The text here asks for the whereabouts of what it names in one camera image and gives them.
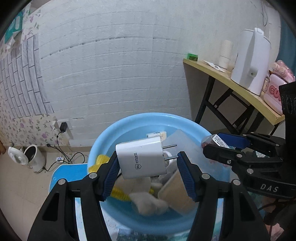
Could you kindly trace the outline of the small red snack packet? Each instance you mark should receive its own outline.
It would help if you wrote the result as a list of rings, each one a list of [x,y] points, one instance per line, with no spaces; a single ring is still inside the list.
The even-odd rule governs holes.
[[[204,148],[208,144],[213,144],[215,146],[224,147],[224,148],[230,148],[229,145],[227,145],[222,138],[220,138],[217,134],[206,136],[201,141],[201,147]]]

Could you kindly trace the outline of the clear box of cotton swabs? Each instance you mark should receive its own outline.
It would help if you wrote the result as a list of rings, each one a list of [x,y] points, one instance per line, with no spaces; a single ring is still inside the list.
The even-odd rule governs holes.
[[[190,198],[185,189],[180,172],[177,170],[158,192],[158,199],[180,215],[187,215],[196,210],[198,203]]]

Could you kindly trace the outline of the frosted plastic box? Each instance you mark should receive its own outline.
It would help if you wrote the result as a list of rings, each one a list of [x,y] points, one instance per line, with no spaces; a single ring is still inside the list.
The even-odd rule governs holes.
[[[184,151],[192,164],[199,166],[203,173],[208,173],[216,180],[228,182],[230,178],[230,168],[217,161],[207,159],[202,151],[201,144],[197,144],[182,130],[176,130],[163,142],[163,146],[176,145],[166,149],[172,156],[177,156],[180,151]]]

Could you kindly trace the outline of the grey yellow plush toy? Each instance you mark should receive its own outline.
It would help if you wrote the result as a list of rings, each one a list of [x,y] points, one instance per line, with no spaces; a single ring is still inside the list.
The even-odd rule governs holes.
[[[142,216],[161,215],[169,209],[167,202],[154,197],[149,177],[125,180],[121,174],[118,174],[111,197],[131,202]]]

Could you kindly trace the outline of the white power adapter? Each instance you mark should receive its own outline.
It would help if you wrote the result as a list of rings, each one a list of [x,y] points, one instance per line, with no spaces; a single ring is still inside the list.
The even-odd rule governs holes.
[[[164,150],[176,145],[163,146],[159,136],[124,142],[115,146],[123,178],[145,178],[167,173]]]

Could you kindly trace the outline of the pink container with letters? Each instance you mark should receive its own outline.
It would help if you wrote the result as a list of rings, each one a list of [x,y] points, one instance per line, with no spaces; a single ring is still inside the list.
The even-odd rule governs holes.
[[[278,60],[271,64],[267,84],[263,88],[263,100],[280,115],[282,115],[282,105],[279,87],[292,82],[295,82],[294,73],[284,61]]]

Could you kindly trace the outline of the white kettle on desk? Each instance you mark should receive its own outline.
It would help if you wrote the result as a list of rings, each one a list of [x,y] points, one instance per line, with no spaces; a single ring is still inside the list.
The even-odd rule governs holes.
[[[262,29],[243,30],[239,34],[231,80],[259,96],[268,70],[270,50],[271,43]]]

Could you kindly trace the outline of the blue picture-printed folding table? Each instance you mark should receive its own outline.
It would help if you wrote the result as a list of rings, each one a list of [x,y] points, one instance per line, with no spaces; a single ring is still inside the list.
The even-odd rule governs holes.
[[[110,240],[106,220],[112,217],[120,225],[150,235],[170,235],[190,231],[197,209],[186,216],[174,211],[144,217],[130,202],[107,197],[116,165],[107,165],[106,174],[87,173],[86,164],[61,165],[53,173],[50,193],[41,208],[43,221],[50,221],[54,234],[65,240],[78,240],[75,220],[81,209],[87,240]]]

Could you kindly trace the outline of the blue plastic basin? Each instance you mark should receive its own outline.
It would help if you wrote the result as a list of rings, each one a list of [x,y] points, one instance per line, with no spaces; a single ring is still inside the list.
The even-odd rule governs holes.
[[[210,133],[197,123],[181,116],[167,113],[141,113],[128,116],[110,125],[93,144],[88,166],[95,163],[100,154],[111,156],[119,152],[119,166],[128,180],[152,177],[168,173],[160,155],[161,145],[170,146],[168,152],[177,156],[184,151],[191,163],[199,166],[218,181],[228,182],[230,167],[205,158],[201,141]],[[197,203],[187,213],[170,209],[161,215],[143,216],[130,202],[108,197],[102,208],[117,222],[132,230],[168,235],[189,230],[197,211]]]

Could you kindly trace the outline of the wooden desk with black legs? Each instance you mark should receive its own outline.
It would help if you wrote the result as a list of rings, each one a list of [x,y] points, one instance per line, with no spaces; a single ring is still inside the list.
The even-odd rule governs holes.
[[[258,113],[250,128],[247,130],[248,133],[255,132],[262,121],[266,119],[273,126],[273,130],[270,133],[273,135],[278,126],[285,120],[284,115],[276,113],[260,96],[253,94],[232,81],[230,79],[229,71],[220,72],[202,61],[184,59],[183,63],[208,75],[208,82],[201,105],[195,117],[195,123],[199,124],[201,122],[207,108],[222,122],[222,124],[224,124],[225,128],[227,128],[231,134],[235,135],[243,133],[255,110],[257,110]],[[216,81],[224,84],[228,89],[214,103],[211,103],[210,96]],[[219,111],[219,106],[230,96],[245,107],[245,111],[236,121],[234,121],[234,123],[230,123],[230,121]]]

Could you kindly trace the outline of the white paper roll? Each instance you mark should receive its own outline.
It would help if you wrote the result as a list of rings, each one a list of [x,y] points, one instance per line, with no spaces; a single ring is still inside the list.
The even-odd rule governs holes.
[[[219,52],[219,59],[218,59],[218,66],[227,69],[230,58],[231,58],[231,51],[232,51],[232,42],[229,40],[223,40],[220,46]]]

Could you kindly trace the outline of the white paper on desk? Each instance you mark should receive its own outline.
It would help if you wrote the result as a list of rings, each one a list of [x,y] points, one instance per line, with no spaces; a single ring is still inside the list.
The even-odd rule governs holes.
[[[225,73],[225,70],[223,68],[221,68],[220,66],[215,65],[214,63],[208,62],[206,60],[203,60],[203,62],[208,64],[210,67],[214,68],[215,70]]]

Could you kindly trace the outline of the green small box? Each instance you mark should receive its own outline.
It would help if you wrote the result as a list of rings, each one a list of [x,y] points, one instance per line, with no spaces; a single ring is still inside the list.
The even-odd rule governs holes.
[[[198,61],[198,55],[195,55],[195,54],[192,54],[192,53],[188,53],[187,54],[187,59],[197,62]]]

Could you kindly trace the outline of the green wet wipes pack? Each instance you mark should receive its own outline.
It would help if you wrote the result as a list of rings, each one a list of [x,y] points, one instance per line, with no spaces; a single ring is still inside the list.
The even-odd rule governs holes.
[[[4,35],[4,43],[6,44],[8,41],[13,39],[21,30],[22,30],[22,24],[23,24],[23,12],[20,11],[8,29],[6,30],[6,33]]]

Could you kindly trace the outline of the black wall charger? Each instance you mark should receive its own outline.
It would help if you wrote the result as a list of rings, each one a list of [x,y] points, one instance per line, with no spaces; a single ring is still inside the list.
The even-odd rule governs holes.
[[[68,128],[68,124],[65,121],[60,124],[60,132],[61,133],[66,132],[67,128]]]

